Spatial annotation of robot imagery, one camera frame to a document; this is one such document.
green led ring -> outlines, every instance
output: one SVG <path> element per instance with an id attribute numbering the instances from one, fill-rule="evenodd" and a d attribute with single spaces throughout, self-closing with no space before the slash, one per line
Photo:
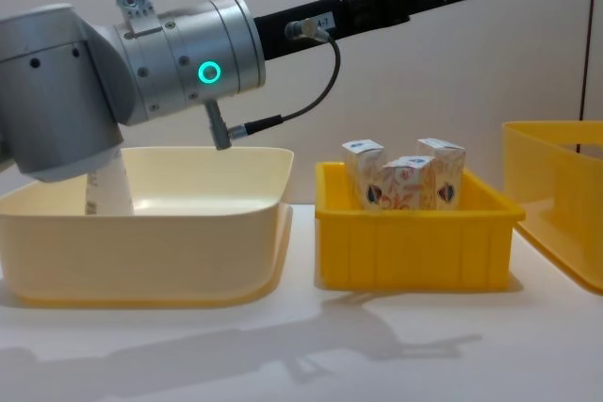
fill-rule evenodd
<path id="1" fill-rule="evenodd" d="M 207 77 L 205 75 L 205 71 L 208 69 L 212 69 L 216 72 L 216 75 L 213 77 Z M 222 76 L 222 68 L 215 61 L 208 60 L 199 67 L 199 80 L 201 80 L 204 84 L 215 84 L 220 80 Z"/>

black cable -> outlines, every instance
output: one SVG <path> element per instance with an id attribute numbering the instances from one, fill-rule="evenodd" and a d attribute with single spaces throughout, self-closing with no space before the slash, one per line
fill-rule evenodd
<path id="1" fill-rule="evenodd" d="M 274 127 L 274 126 L 278 126 L 279 124 L 283 124 L 285 121 L 295 120 L 297 117 L 300 117 L 301 115 L 308 113 L 310 110 L 312 110 L 317 105 L 319 105 L 322 101 L 324 101 L 324 99 L 327 97 L 327 95 L 333 89 L 333 86 L 335 85 L 335 81 L 337 80 L 337 76 L 339 75 L 339 70 L 341 69 L 341 52 L 339 51 L 339 46 L 337 45 L 337 42 L 331 36 L 328 38 L 327 42 L 329 44 L 331 44 L 331 47 L 333 47 L 333 50 L 335 53 L 335 65 L 333 68 L 333 74 L 331 75 L 331 79 L 329 80 L 327 87 L 319 94 L 319 96 L 316 98 L 316 100 L 314 100 L 311 104 L 307 105 L 306 107 L 298 110 L 297 112 L 293 112 L 284 117 L 282 115 L 275 115 L 274 117 L 267 117 L 267 118 L 263 118 L 262 120 L 258 120 L 258 121 L 246 122 L 244 124 L 244 128 L 245 128 L 246 134 L 248 136 L 255 134 L 256 132 L 260 132 L 260 131 L 269 129 L 270 127 Z"/>
<path id="2" fill-rule="evenodd" d="M 335 66 L 333 68 L 333 74 L 331 75 L 331 80 L 329 80 L 327 87 L 320 93 L 320 95 L 316 98 L 316 100 L 314 102 L 307 105 L 303 109 L 298 110 L 297 112 L 294 112 L 290 115 L 283 117 L 283 121 L 295 120 L 297 117 L 300 117 L 301 115 L 303 115 L 305 113 L 308 113 L 314 107 L 319 105 L 324 100 L 324 98 L 327 97 L 329 92 L 333 89 L 333 85 L 335 85 L 335 80 L 337 80 L 337 76 L 339 75 L 339 70 L 341 69 L 341 52 L 339 51 L 339 46 L 337 45 L 337 41 L 335 41 L 333 37 L 330 36 L 328 42 L 329 42 L 329 44 L 331 44 L 331 47 L 333 47 L 333 50 L 335 52 Z"/>

cable connector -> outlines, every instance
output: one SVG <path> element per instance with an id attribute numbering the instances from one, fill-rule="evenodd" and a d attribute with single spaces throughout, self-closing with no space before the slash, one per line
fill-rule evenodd
<path id="1" fill-rule="evenodd" d="M 293 21 L 285 26 L 285 36 L 288 40 L 300 40 L 309 38 L 320 42 L 329 40 L 329 32 L 320 28 L 314 19 L 304 19 L 302 21 Z"/>

robotic arm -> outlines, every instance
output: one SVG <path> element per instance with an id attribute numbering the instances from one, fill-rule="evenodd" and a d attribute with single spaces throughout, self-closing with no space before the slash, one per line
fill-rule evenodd
<path id="1" fill-rule="evenodd" d="M 321 0 L 254 18 L 243 0 L 162 14 L 151 0 L 116 0 L 124 23 L 115 26 L 88 24 L 69 5 L 7 18 L 0 21 L 0 160 L 42 181 L 71 178 L 110 159 L 122 143 L 118 123 L 193 105 L 204 105 L 216 147 L 226 149 L 294 117 L 230 129 L 221 117 L 218 99 L 264 85 L 266 60 L 326 41 L 337 50 L 335 40 L 460 1 Z"/>

cable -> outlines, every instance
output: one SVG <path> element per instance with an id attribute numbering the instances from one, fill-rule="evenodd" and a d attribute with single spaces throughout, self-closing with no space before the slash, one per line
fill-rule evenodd
<path id="1" fill-rule="evenodd" d="M 333 74 L 331 75 L 331 79 L 329 79 L 329 83 L 327 84 L 327 87 L 319 94 L 319 96 L 312 103 L 310 103 L 306 107 L 304 107 L 296 112 L 293 112 L 289 115 L 286 115 L 286 116 L 275 115 L 273 117 L 267 117 L 267 118 L 263 118 L 262 120 L 246 122 L 245 124 L 240 124 L 239 126 L 230 128 L 228 132 L 229 132 L 231 139 L 237 139 L 237 138 L 250 136 L 257 132 L 269 129 L 270 127 L 274 127 L 274 126 L 278 126 L 279 124 L 283 124 L 285 121 L 295 120 L 296 118 L 300 117 L 301 115 L 308 113 L 310 110 L 314 109 L 317 105 L 319 105 L 322 101 L 324 101 L 324 99 L 329 95 L 329 93 L 333 89 L 333 86 L 335 85 L 335 81 L 337 80 L 337 76 L 339 75 L 339 70 L 341 69 L 341 52 L 339 50 L 339 46 L 337 45 L 337 42 L 326 31 L 320 30 L 320 29 L 318 30 L 318 35 L 317 35 L 317 33 L 315 33 L 314 36 L 299 35 L 298 37 L 291 38 L 291 39 L 296 40 L 298 38 L 307 38 L 309 40 L 318 40 L 320 42 L 328 42 L 329 44 L 331 44 L 331 47 L 333 47 L 333 50 L 335 53 L 335 64 L 334 64 L 334 68 L 333 68 Z"/>

